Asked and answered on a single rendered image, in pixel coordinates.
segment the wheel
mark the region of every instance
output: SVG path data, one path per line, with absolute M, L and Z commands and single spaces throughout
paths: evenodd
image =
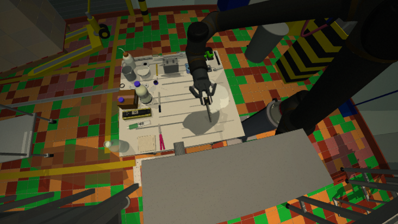
M 101 39 L 108 39 L 110 38 L 110 32 L 108 29 L 108 26 L 106 26 L 105 24 L 100 24 L 99 25 L 101 27 L 101 29 L 99 30 L 99 36 L 101 37 Z

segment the pink scissors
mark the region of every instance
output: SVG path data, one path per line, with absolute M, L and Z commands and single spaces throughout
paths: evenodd
M 161 136 L 160 124 L 158 124 L 158 127 L 159 127 L 159 138 L 160 138 L 160 150 L 165 150 L 166 148 L 164 147 L 163 137 Z

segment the white bottle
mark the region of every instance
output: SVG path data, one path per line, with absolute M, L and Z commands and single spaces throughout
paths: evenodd
M 135 92 L 144 104 L 149 104 L 152 101 L 152 95 L 148 92 L 148 89 L 140 82 L 134 82 Z
M 124 52 L 123 60 L 125 61 L 127 66 L 130 66 L 130 67 L 132 67 L 132 69 L 135 69 L 135 67 L 136 67 L 135 60 L 131 54 Z

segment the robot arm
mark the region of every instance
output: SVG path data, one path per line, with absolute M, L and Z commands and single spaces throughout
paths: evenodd
M 210 80 L 207 75 L 205 47 L 207 41 L 216 33 L 229 29 L 237 29 L 265 24 L 302 21 L 315 18 L 347 18 L 356 9 L 355 0 L 270 0 L 239 7 L 223 12 L 213 11 L 201 22 L 192 23 L 188 28 L 186 57 L 194 80 L 194 87 L 202 97 L 205 91 L 210 92 Z

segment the metal box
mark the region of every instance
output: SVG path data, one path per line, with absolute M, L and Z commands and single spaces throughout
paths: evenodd
M 167 57 L 163 58 L 164 73 L 178 73 L 178 58 Z

